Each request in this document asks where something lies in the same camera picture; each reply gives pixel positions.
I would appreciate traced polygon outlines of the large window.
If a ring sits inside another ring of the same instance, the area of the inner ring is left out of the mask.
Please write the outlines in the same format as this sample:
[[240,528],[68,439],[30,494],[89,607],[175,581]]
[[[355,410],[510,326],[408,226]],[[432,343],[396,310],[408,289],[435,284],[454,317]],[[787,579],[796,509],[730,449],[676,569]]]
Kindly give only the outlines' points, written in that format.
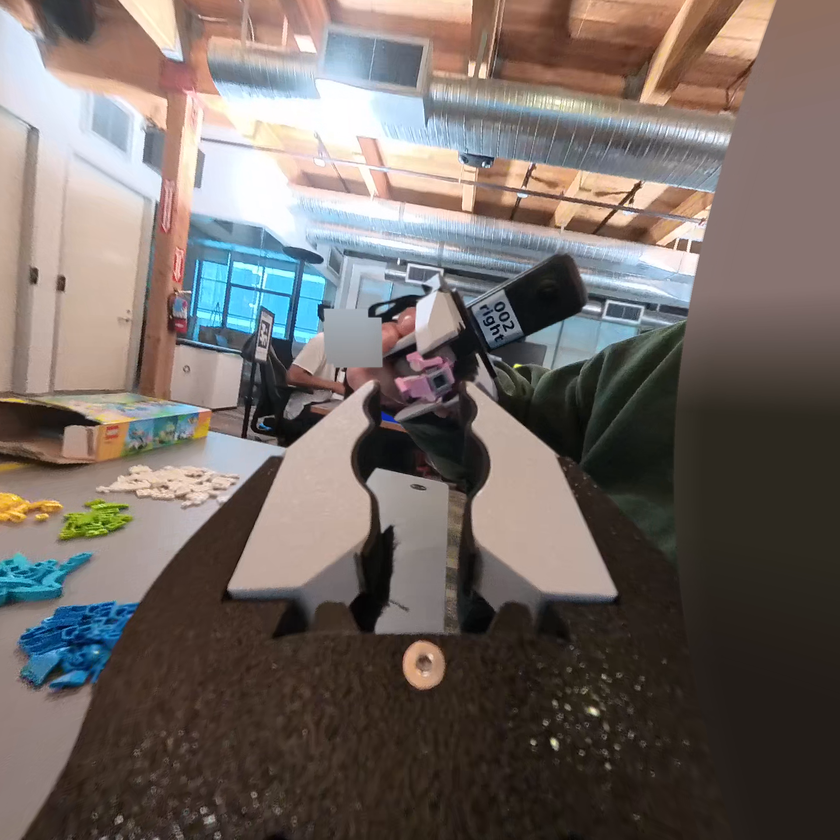
[[186,338],[239,350],[266,308],[275,317],[274,339],[306,343],[320,330],[318,307],[333,303],[336,286],[318,267],[306,266],[301,278],[297,273],[298,262],[264,227],[193,215]]

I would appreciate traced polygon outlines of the grey metal plate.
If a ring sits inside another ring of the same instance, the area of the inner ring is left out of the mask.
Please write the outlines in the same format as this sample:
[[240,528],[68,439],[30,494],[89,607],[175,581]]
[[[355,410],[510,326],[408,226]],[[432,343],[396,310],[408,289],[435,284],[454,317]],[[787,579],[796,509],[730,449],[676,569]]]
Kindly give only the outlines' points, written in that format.
[[376,634],[442,634],[446,618],[448,486],[376,469],[367,481],[381,525],[393,527],[390,599]]

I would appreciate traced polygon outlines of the black office chair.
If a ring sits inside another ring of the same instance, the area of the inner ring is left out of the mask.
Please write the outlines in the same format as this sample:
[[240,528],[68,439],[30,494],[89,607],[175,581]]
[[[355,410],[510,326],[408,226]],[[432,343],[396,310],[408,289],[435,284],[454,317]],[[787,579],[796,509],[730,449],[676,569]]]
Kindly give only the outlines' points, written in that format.
[[287,369],[277,357],[271,339],[262,346],[257,333],[253,333],[241,354],[251,364],[241,437],[245,438],[251,430],[257,435],[274,437],[281,447],[289,446],[301,434],[284,417],[288,402],[293,395],[311,394],[312,390],[288,382]]

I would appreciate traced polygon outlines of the pile of yellow lego pieces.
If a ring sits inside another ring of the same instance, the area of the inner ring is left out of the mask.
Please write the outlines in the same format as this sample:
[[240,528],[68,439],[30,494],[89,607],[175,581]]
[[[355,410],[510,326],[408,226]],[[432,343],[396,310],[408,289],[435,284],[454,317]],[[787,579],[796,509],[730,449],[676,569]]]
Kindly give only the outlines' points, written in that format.
[[15,493],[1,493],[1,523],[19,524],[28,519],[45,522],[53,515],[60,513],[63,508],[57,500],[30,501]]

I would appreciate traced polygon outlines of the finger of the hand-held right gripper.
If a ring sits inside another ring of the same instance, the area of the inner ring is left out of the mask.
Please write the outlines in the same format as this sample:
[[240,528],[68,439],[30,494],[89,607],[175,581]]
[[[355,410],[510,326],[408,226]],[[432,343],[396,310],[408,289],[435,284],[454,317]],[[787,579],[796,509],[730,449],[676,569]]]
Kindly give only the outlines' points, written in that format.
[[415,309],[414,342],[422,356],[449,347],[455,356],[475,350],[475,329],[460,293],[441,279],[436,289],[419,299]]
[[447,418],[457,414],[459,399],[449,399],[442,402],[412,402],[394,414],[397,422],[412,422],[421,417]]

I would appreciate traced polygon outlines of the white double door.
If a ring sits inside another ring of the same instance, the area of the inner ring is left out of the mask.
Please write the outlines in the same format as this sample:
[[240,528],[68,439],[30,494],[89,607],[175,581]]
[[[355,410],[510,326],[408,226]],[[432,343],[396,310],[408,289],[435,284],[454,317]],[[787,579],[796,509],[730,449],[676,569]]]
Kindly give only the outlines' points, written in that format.
[[2,108],[2,395],[130,390],[151,200]]

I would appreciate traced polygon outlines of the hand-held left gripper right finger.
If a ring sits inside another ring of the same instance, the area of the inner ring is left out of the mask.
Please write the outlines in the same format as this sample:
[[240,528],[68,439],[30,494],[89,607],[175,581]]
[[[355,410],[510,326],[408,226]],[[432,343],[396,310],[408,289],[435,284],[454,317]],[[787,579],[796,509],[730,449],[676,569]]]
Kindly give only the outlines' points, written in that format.
[[616,584],[557,454],[477,385],[461,397],[476,470],[465,512],[468,586],[494,613],[614,604]]

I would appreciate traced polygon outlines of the pile of lime lego pieces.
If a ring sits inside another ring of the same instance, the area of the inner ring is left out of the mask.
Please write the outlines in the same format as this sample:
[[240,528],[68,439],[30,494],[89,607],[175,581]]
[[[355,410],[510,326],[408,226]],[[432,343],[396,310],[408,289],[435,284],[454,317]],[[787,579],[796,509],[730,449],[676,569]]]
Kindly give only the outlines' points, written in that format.
[[95,539],[125,528],[133,520],[129,505],[104,499],[90,500],[84,509],[63,515],[57,539]]

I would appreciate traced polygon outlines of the ceiling air vent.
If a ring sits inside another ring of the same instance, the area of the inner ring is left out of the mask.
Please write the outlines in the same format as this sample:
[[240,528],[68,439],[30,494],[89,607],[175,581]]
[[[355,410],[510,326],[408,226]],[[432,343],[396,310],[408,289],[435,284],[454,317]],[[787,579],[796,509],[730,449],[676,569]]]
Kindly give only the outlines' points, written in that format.
[[329,24],[316,78],[365,90],[420,94],[427,88],[433,52],[430,38]]

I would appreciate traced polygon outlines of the large silver air duct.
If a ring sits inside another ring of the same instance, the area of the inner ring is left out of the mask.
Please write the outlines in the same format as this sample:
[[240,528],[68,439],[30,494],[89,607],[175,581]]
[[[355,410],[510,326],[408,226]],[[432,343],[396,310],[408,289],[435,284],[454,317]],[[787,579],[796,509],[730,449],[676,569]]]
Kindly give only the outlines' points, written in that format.
[[321,122],[352,135],[478,154],[494,159],[624,176],[712,193],[734,131],[731,114],[659,107],[561,87],[434,75],[424,117],[395,104],[374,115],[368,104],[319,94],[312,54],[245,47],[212,37],[206,62],[218,93],[270,121],[302,129]]

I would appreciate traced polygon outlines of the white cabinet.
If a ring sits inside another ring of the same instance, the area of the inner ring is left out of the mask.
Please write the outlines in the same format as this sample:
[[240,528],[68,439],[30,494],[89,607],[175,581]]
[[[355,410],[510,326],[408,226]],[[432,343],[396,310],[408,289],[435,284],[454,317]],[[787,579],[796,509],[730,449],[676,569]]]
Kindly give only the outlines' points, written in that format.
[[211,411],[238,406],[244,361],[235,351],[184,342],[175,346],[170,399]]

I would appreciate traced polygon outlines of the pile of cyan lego pieces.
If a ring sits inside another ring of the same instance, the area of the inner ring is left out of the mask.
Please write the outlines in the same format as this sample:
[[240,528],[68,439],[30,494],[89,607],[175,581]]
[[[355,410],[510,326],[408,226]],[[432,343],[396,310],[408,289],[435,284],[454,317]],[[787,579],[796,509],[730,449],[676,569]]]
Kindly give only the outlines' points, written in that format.
[[86,564],[93,554],[77,553],[66,561],[30,562],[23,554],[1,561],[1,606],[56,599],[63,593],[69,574]]

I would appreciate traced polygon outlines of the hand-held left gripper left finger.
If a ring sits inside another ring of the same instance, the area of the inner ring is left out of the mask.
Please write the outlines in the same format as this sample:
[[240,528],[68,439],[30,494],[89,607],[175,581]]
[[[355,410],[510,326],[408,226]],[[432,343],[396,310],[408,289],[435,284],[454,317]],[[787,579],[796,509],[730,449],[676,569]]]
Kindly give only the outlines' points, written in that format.
[[322,604],[357,623],[384,609],[384,534],[362,447],[380,422],[380,386],[363,384],[286,449],[227,594],[282,600],[306,621]]

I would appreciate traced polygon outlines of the pile of blue lego pieces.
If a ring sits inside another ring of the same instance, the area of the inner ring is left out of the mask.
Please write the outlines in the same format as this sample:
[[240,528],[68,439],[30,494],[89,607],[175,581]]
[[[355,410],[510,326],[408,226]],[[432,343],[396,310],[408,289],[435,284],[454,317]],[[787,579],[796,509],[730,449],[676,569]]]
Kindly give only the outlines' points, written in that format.
[[32,688],[74,690],[94,684],[139,604],[64,605],[17,641],[26,661],[21,680]]

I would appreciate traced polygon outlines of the small pink lego assembly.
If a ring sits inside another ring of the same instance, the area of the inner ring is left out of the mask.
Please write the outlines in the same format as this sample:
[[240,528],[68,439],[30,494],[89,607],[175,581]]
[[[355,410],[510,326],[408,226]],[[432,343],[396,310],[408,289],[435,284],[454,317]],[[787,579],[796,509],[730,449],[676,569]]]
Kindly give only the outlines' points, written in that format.
[[419,352],[408,353],[405,362],[409,374],[395,377],[395,386],[408,403],[439,403],[455,386],[453,362],[444,356],[426,358]]

